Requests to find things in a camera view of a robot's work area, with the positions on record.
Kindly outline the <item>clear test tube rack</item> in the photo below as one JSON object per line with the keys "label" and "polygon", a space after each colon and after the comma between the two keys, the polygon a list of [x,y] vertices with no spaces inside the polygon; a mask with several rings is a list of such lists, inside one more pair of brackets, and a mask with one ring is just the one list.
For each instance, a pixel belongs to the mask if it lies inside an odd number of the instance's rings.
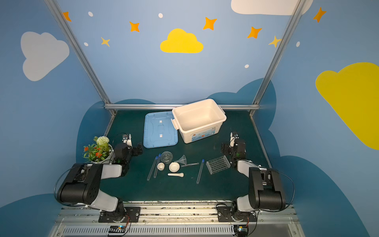
{"label": "clear test tube rack", "polygon": [[226,156],[221,156],[206,162],[206,166],[211,175],[229,169],[231,164]]}

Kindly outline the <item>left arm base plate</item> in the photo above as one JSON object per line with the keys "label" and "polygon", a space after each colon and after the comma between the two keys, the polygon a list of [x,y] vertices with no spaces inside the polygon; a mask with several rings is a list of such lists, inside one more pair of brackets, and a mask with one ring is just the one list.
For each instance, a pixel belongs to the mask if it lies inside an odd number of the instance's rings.
{"label": "left arm base plate", "polygon": [[100,212],[99,223],[137,223],[140,217],[141,208],[132,206],[117,208],[113,212]]}

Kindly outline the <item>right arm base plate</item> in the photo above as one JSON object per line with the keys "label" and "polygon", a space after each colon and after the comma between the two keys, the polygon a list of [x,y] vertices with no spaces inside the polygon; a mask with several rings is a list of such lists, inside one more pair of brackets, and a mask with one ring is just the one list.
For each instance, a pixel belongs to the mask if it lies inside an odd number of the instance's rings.
{"label": "right arm base plate", "polygon": [[219,222],[254,222],[257,221],[255,212],[241,212],[232,206],[216,206]]}

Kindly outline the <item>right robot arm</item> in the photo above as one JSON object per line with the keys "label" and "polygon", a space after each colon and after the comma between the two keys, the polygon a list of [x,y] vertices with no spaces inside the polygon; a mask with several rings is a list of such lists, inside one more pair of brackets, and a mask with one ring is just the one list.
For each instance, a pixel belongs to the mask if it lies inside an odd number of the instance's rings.
{"label": "right robot arm", "polygon": [[253,163],[246,158],[246,143],[239,138],[223,143],[221,151],[231,158],[230,163],[234,169],[248,178],[248,193],[238,197],[231,206],[231,215],[236,221],[249,219],[250,214],[256,211],[281,212],[292,205],[295,197],[293,188],[291,199],[288,200],[281,176],[293,180],[286,174],[273,168]]}

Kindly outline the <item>test tube blue cap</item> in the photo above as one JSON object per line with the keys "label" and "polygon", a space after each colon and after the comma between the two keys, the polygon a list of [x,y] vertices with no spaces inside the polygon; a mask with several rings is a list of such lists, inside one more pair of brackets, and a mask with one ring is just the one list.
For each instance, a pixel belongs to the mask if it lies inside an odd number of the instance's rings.
{"label": "test tube blue cap", "polygon": [[200,179],[201,179],[201,175],[202,175],[202,171],[203,171],[203,167],[204,167],[204,162],[205,162],[205,160],[202,159],[202,161],[201,161],[201,163],[200,163],[200,168],[199,168],[199,172],[198,172],[198,176],[197,176],[196,184],[199,184],[199,183],[200,183]]}
{"label": "test tube blue cap", "polygon": [[161,157],[161,154],[159,154],[159,155],[156,157],[156,165],[155,165],[155,170],[154,170],[154,178],[157,177],[157,173],[158,173],[158,164],[160,163],[160,157]]}
{"label": "test tube blue cap", "polygon": [[150,178],[151,178],[151,176],[152,176],[152,173],[153,173],[154,169],[156,168],[156,163],[157,163],[158,159],[159,159],[159,157],[156,157],[156,158],[154,159],[153,164],[152,164],[152,167],[151,167],[151,169],[150,169],[150,171],[149,171],[149,174],[148,174],[148,177],[147,177],[147,181],[150,180]]}

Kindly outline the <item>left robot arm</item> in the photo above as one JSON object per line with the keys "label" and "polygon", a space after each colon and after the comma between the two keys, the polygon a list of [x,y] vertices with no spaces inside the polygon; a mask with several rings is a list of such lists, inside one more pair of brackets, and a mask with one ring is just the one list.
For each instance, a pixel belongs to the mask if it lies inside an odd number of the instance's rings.
{"label": "left robot arm", "polygon": [[143,154],[142,144],[132,147],[118,144],[112,164],[74,164],[60,188],[54,187],[54,197],[65,206],[88,206],[100,211],[100,223],[130,223],[130,214],[122,199],[111,196],[100,189],[104,179],[124,177],[133,157]]}

